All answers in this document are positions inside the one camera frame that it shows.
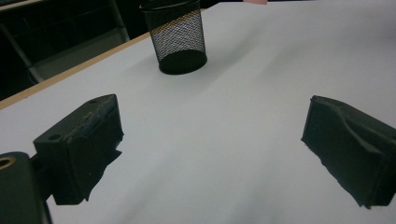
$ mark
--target white table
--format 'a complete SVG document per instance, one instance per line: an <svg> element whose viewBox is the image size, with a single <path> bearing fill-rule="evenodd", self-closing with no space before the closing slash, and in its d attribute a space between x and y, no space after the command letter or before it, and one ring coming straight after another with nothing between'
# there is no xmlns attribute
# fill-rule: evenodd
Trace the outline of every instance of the white table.
<svg viewBox="0 0 396 224"><path fill-rule="evenodd" d="M300 141L309 99L396 127L396 1L218 4L203 13L208 63L162 74L149 39L0 111L0 153L84 102L119 97L124 140L90 201L54 223L396 222L396 202L358 207Z"/></svg>

